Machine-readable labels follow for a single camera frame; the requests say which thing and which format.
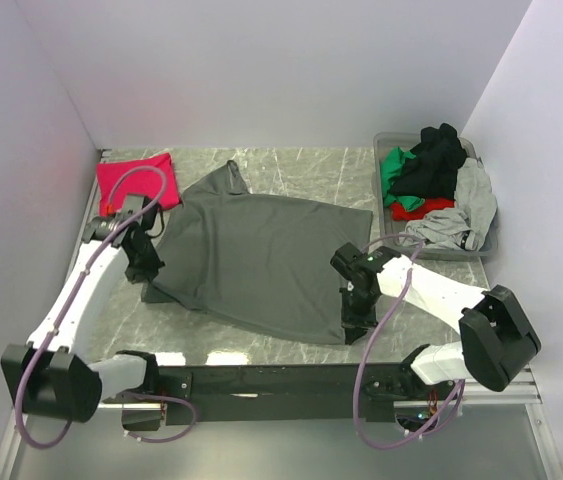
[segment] green cloth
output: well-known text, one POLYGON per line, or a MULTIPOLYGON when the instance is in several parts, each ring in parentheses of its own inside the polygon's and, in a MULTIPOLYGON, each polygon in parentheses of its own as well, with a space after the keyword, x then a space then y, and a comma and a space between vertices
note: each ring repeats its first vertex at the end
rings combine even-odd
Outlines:
POLYGON ((403 205, 406 212, 411 212, 419 208, 425 200, 411 195, 403 195, 395 197, 388 193, 394 181, 401 175, 401 169, 406 160, 415 158, 416 155, 409 151, 404 152, 400 147, 393 148, 385 161, 381 164, 381 193, 383 194, 383 206, 389 207, 394 202, 399 202, 403 205))

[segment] gray plastic bin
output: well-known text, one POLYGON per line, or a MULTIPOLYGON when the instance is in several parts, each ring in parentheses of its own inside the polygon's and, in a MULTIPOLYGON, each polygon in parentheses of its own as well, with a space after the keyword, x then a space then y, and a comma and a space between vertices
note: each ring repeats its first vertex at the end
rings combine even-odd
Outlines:
MULTIPOLYGON (((463 148, 467 152, 469 157, 477 158, 476 152, 474 151, 474 146, 465 138, 460 138, 463 148)), ((379 222, 381 225, 381 235, 389 233, 401 233, 405 230, 405 225, 407 222, 397 222, 392 220, 392 215, 390 214, 389 208, 383 207, 383 198, 381 195, 381 163, 388 156, 390 150, 395 147, 401 147, 404 150, 409 150, 414 147, 420 141, 420 136, 418 134, 412 133, 379 133, 374 137, 374 160, 375 160, 375 175, 374 175, 374 185, 373 191, 379 202, 379 211, 383 212, 379 215, 379 222)), ((497 251, 497 235, 495 231, 495 220, 490 225, 490 230, 485 237, 485 243, 481 250, 475 252, 468 252, 465 250, 446 250, 446 249, 432 249, 425 248, 419 258, 435 259, 435 260, 466 260, 468 258, 474 257, 487 257, 493 255, 497 251)), ((401 253, 410 255, 413 251, 413 247, 402 247, 396 243, 395 240, 389 239, 385 240, 383 243, 386 247, 393 248, 401 253)))

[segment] clothing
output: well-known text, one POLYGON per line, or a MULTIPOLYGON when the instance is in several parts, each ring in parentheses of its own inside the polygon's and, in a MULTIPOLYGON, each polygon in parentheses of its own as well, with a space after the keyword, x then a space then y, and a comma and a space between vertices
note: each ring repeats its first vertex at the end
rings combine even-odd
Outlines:
MULTIPOLYGON (((426 240, 426 247, 454 250, 480 250, 497 211, 490 177, 483 164, 474 158, 465 160, 457 174, 456 208, 428 213, 422 220, 407 223, 405 233, 426 240)), ((402 245, 417 242, 404 239, 402 245)))
POLYGON ((144 160, 133 160, 131 162, 117 163, 100 163, 97 165, 97 180, 101 189, 101 201, 99 202, 99 215, 106 215, 108 212, 107 205, 112 203, 114 211, 118 211, 123 206, 123 201, 129 193, 138 195, 147 195, 150 198, 156 197, 161 190, 161 179, 158 175, 149 171, 139 171, 130 175, 117 189, 112 202, 108 196, 114 187, 116 181, 128 170, 134 167, 150 165, 158 168, 168 180, 165 194, 161 197, 159 203, 164 210, 168 210, 179 204, 179 191, 177 182, 172 168, 172 158, 169 153, 157 155, 156 157, 146 158, 144 160))
POLYGON ((400 195, 398 197, 388 193, 393 182, 401 175, 403 165, 414 155, 401 148, 393 148, 386 159, 381 163, 381 192, 383 194, 383 206, 389 207, 394 202, 399 202, 407 212, 411 212, 423 205, 423 199, 412 195, 400 195))
POLYGON ((447 198, 426 198, 423 205, 411 212, 403 208, 403 205, 399 202, 390 205, 390 210, 392 211, 392 220, 409 222, 410 220, 421 220, 426 213, 430 213, 433 210, 443 210, 444 208, 452 207, 454 207, 454 202, 447 198))
POLYGON ((231 160, 172 210, 157 246, 165 267, 143 299, 276 337, 343 344, 345 281, 330 258, 346 242, 367 243, 371 223, 369 211, 250 194, 231 160))
POLYGON ((414 195, 422 198, 454 200, 457 171, 466 159, 457 131, 447 123, 436 129, 421 130, 421 143, 410 152, 415 158, 405 162, 401 175, 389 189, 395 196, 414 195))

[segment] pile of clothes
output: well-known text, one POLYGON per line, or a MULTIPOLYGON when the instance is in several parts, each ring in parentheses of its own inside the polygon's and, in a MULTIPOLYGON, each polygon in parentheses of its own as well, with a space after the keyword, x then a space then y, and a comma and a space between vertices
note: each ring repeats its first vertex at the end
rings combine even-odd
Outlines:
POLYGON ((482 163, 467 156, 447 123, 421 130, 409 151, 394 148, 381 164, 381 189, 392 219, 407 221, 404 233, 428 248, 480 250, 497 210, 482 163))

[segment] folded pink cloth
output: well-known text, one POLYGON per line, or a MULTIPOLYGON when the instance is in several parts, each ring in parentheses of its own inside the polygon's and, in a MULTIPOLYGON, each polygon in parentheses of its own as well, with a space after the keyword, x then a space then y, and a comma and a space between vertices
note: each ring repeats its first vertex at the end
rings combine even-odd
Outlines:
POLYGON ((172 168, 172 157, 169 153, 157 155, 156 157, 146 158, 145 160, 132 160, 131 162, 100 163, 97 165, 97 180, 101 189, 101 202, 99 202, 99 214, 107 215, 112 213, 109 204, 112 204, 114 212, 121 209, 123 201, 129 193, 146 195, 150 198, 156 197, 161 190, 161 179, 154 172, 139 171, 124 180, 119 186, 113 199, 109 199, 110 191, 117 180, 128 170, 143 165, 150 165, 158 168, 165 173, 168 179, 168 186, 165 194, 159 203, 164 210, 175 207, 180 203, 179 191, 177 189, 174 169, 172 168))

